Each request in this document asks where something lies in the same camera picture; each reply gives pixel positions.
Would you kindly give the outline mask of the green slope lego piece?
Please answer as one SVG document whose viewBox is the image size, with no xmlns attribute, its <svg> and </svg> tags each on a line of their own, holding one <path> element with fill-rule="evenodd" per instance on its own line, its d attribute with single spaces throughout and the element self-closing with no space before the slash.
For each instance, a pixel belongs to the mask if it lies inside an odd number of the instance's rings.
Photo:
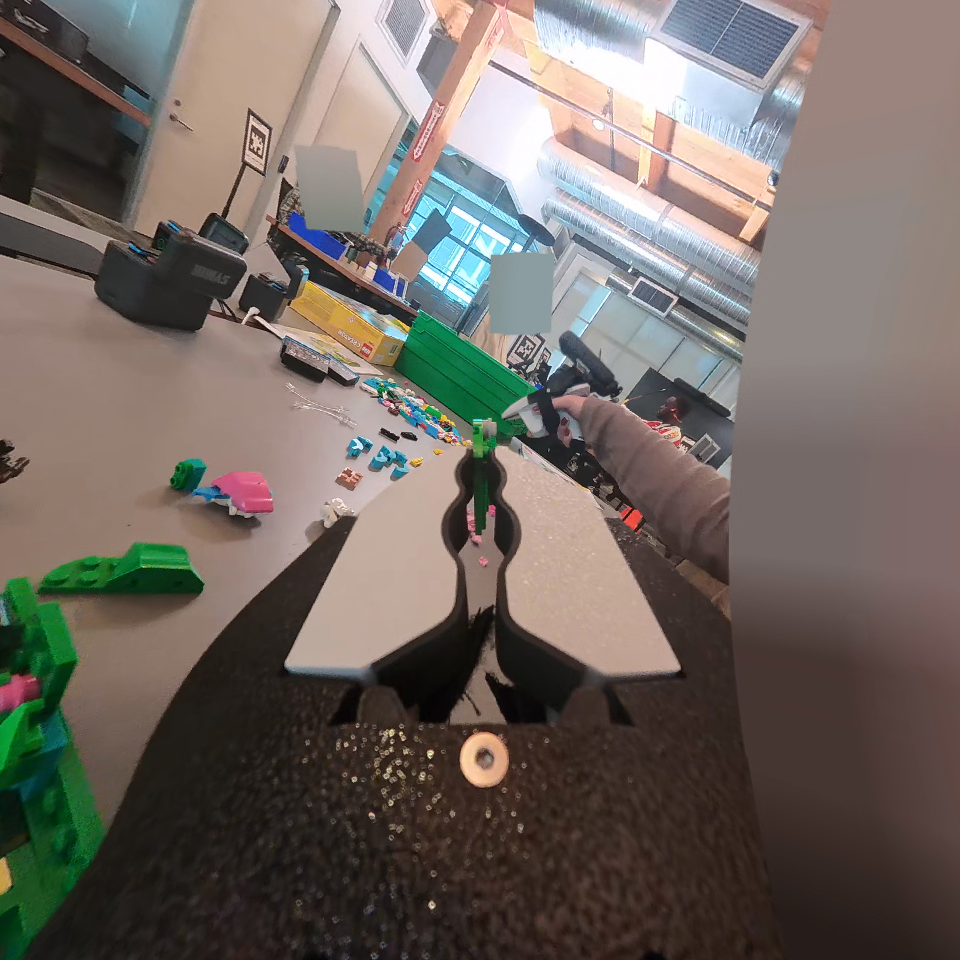
<svg viewBox="0 0 960 960">
<path fill-rule="evenodd" d="M 86 556 L 55 567 L 39 582 L 38 594 L 201 594 L 205 581 L 186 547 L 133 543 L 121 557 Z"/>
</svg>

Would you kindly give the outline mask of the pile of mixed lego pieces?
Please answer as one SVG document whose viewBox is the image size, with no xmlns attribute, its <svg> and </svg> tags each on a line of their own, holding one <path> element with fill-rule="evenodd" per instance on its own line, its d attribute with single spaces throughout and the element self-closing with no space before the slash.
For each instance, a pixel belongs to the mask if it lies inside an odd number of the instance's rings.
<svg viewBox="0 0 960 960">
<path fill-rule="evenodd" d="M 388 414 L 405 422 L 409 429 L 424 434 L 432 440 L 450 446 L 470 448 L 472 441 L 457 428 L 453 419 L 440 408 L 428 402 L 412 388 L 392 378 L 368 377 L 358 387 L 377 399 Z"/>
</svg>

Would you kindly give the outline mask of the silver air ducts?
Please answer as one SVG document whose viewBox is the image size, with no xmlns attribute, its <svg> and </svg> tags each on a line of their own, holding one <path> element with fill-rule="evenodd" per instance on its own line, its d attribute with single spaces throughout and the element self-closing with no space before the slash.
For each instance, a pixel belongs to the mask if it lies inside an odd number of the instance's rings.
<svg viewBox="0 0 960 960">
<path fill-rule="evenodd" d="M 825 2 L 534 2 L 548 66 L 606 91 L 558 97 L 582 127 L 545 141 L 544 215 L 745 329 L 764 233 L 808 85 Z"/>
</svg>

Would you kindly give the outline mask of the person's right forearm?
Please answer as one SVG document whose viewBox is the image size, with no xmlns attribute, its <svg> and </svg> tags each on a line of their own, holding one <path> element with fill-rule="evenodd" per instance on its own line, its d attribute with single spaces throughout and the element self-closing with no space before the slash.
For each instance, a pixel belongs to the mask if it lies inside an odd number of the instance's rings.
<svg viewBox="0 0 960 960">
<path fill-rule="evenodd" d="M 666 546 L 728 585 L 729 479 L 678 450 L 625 405 L 601 401 L 606 405 L 583 424 L 600 466 Z"/>
</svg>

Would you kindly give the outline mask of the black flat device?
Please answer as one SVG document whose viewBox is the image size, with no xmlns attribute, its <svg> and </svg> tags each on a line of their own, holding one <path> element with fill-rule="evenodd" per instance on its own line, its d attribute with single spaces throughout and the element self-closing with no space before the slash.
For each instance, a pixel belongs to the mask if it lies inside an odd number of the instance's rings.
<svg viewBox="0 0 960 960">
<path fill-rule="evenodd" d="M 235 226 L 224 216 L 210 212 L 204 218 L 198 235 L 210 243 L 216 244 L 239 256 L 246 255 L 250 247 L 250 239 L 238 226 Z"/>
</svg>

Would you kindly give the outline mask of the green lego plate assembly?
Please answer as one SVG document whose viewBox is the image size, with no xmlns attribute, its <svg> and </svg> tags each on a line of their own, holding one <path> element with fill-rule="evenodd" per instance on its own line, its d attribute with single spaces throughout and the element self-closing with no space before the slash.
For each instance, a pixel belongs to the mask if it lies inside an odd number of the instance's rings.
<svg viewBox="0 0 960 960">
<path fill-rule="evenodd" d="M 490 462 L 498 447 L 498 426 L 491 418 L 474 419 L 471 440 L 473 462 L 473 536 L 481 539 L 491 507 Z"/>
</svg>

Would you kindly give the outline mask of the pink teal lego animal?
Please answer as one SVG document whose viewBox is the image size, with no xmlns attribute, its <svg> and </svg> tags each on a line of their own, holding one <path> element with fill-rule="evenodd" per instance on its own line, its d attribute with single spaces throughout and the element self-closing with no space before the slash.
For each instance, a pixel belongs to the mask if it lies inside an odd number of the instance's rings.
<svg viewBox="0 0 960 960">
<path fill-rule="evenodd" d="M 189 458 L 176 463 L 170 489 L 208 505 L 221 506 L 232 517 L 253 520 L 275 510 L 272 490 L 265 477 L 254 471 L 230 471 L 205 482 L 207 463 Z"/>
</svg>

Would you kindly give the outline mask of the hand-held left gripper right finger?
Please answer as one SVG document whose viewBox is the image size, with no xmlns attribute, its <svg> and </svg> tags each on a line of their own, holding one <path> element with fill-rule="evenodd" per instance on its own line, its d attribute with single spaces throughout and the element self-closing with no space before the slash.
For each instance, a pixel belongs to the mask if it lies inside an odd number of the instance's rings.
<svg viewBox="0 0 960 960">
<path fill-rule="evenodd" d="M 518 687 L 606 687 L 681 664 L 598 501 L 549 464 L 495 453 L 496 649 Z"/>
</svg>

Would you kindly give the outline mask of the group of azure curved pieces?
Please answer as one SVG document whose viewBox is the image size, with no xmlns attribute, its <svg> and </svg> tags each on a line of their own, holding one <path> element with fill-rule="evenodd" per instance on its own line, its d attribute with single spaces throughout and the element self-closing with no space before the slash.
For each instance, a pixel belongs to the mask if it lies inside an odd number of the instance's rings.
<svg viewBox="0 0 960 960">
<path fill-rule="evenodd" d="M 367 454 L 370 455 L 368 469 L 374 473 L 389 471 L 392 481 L 401 480 L 424 462 L 423 458 L 409 459 L 401 450 L 387 445 L 375 449 L 374 442 L 362 436 L 352 438 L 345 449 L 345 456 L 351 460 Z"/>
</svg>

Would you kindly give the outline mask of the black cardboard box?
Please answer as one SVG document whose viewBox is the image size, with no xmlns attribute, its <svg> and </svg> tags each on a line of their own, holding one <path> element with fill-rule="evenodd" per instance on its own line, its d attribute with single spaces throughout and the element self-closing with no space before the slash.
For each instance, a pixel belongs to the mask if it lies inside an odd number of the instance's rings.
<svg viewBox="0 0 960 960">
<path fill-rule="evenodd" d="M 89 36 L 46 2 L 1 1 L 1 17 L 74 64 L 88 53 Z"/>
</svg>

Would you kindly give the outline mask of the large dark grey charging case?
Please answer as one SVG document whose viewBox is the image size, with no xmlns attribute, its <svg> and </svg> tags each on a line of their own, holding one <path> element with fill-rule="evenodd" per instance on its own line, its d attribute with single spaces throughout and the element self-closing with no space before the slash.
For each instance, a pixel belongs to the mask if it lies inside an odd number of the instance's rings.
<svg viewBox="0 0 960 960">
<path fill-rule="evenodd" d="M 109 240 L 94 293 L 139 325 L 196 332 L 246 272 L 241 252 L 168 220 L 158 223 L 150 246 Z"/>
</svg>

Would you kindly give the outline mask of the person's right hand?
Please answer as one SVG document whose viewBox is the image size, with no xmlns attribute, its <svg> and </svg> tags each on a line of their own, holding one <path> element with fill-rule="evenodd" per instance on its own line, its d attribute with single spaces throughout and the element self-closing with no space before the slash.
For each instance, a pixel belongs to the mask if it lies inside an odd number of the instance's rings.
<svg viewBox="0 0 960 960">
<path fill-rule="evenodd" d="M 594 454 L 594 444 L 590 442 L 590 436 L 584 434 L 585 418 L 606 404 L 600 398 L 578 393 L 554 397 L 553 407 L 558 414 L 558 440 L 568 449 Z"/>
</svg>

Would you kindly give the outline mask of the wooden column red signs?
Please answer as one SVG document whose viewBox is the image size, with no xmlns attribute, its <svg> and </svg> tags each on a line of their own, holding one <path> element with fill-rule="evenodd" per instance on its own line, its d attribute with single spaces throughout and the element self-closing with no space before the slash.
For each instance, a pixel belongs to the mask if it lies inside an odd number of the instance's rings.
<svg viewBox="0 0 960 960">
<path fill-rule="evenodd" d="M 387 246 L 406 227 L 450 134 L 503 37 L 507 2 L 477 2 L 369 235 Z"/>
</svg>

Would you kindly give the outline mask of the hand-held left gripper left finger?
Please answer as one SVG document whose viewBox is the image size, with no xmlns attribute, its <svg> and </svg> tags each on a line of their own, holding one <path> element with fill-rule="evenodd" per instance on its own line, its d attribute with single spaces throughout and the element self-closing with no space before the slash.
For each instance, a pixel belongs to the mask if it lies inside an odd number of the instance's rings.
<svg viewBox="0 0 960 960">
<path fill-rule="evenodd" d="M 435 669 L 466 627 L 466 585 L 450 521 L 466 504 L 462 464 L 444 454 L 390 481 L 344 524 L 345 539 L 286 656 L 293 675 L 365 685 Z"/>
</svg>

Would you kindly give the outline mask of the yellow lego box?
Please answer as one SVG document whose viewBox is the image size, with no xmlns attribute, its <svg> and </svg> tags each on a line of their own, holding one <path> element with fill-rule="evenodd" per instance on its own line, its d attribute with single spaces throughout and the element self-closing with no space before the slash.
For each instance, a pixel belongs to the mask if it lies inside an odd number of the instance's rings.
<svg viewBox="0 0 960 960">
<path fill-rule="evenodd" d="M 409 329 L 395 318 L 310 281 L 290 306 L 318 330 L 370 364 L 397 365 Z"/>
</svg>

